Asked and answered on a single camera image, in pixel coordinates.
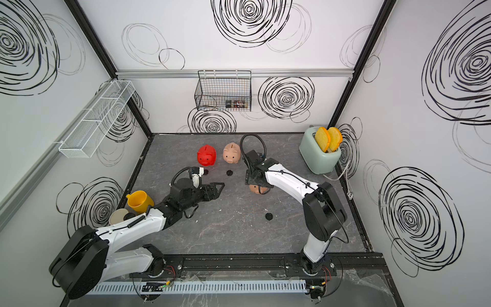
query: white wire basket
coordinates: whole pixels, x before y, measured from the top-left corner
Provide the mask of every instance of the white wire basket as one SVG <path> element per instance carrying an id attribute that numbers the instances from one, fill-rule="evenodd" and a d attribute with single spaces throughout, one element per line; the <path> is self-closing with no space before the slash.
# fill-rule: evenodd
<path id="1" fill-rule="evenodd" d="M 131 81 L 112 81 L 58 150 L 67 158 L 92 157 L 134 92 Z"/>

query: black wire basket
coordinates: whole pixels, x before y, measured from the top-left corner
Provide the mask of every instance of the black wire basket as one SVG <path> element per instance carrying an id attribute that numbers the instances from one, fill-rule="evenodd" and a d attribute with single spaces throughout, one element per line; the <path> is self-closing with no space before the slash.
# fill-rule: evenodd
<path id="1" fill-rule="evenodd" d="M 234 77 L 217 78 L 217 75 Z M 249 112 L 252 91 L 250 87 L 251 71 L 198 71 L 199 81 L 194 92 L 198 110 L 226 110 Z"/>

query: gray marble tabletop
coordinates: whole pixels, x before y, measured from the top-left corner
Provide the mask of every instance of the gray marble tabletop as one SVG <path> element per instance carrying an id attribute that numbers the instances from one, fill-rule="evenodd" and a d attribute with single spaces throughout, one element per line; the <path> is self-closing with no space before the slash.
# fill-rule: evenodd
<path id="1" fill-rule="evenodd" d="M 260 134 L 267 147 L 267 157 L 274 158 L 288 170 L 315 181 L 326 179 L 315 175 L 303 160 L 299 145 L 303 134 Z M 169 183 L 177 171 L 186 166 L 199 166 L 198 149 L 211 145 L 217 151 L 217 161 L 205 167 L 209 171 L 203 183 L 224 182 L 225 188 L 217 200 L 202 202 L 191 219 L 182 218 L 172 227 L 152 233 L 125 247 L 138 248 L 151 243 L 164 254 L 201 253 L 284 253 L 300 252 L 309 231 L 305 225 L 303 208 L 280 188 L 266 195 L 257 195 L 245 185 L 246 166 L 243 161 L 229 164 L 222 158 L 225 145 L 239 143 L 242 135 L 157 135 L 136 179 L 133 191 L 147 192 L 155 203 L 169 193 Z M 245 152 L 262 152 L 261 143 L 254 137 L 244 141 Z M 335 172 L 330 177 L 337 177 Z M 348 215 L 344 228 L 349 243 L 333 240 L 330 252 L 365 251 L 353 215 L 339 181 L 331 182 Z M 266 213 L 272 213 L 268 221 Z M 345 239 L 341 231 L 338 236 Z"/>

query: wire basket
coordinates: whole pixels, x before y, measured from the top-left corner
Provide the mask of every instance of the wire basket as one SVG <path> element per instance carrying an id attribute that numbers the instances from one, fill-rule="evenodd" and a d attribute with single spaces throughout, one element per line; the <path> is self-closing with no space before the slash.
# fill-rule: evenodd
<path id="1" fill-rule="evenodd" d="M 234 77 L 217 78 L 221 73 Z M 198 71 L 199 81 L 194 92 L 198 110 L 250 111 L 252 91 L 251 71 Z"/>
<path id="2" fill-rule="evenodd" d="M 67 158 L 92 157 L 134 92 L 131 81 L 112 81 L 58 150 Z"/>

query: yellow mug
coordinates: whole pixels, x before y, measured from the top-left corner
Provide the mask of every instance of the yellow mug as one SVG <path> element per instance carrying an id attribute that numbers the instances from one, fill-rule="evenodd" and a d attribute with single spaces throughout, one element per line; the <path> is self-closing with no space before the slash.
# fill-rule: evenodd
<path id="1" fill-rule="evenodd" d="M 138 214 L 146 212 L 149 205 L 152 207 L 154 205 L 153 200 L 144 191 L 133 192 L 131 195 L 126 195 L 126 198 L 128 199 L 128 206 Z"/>

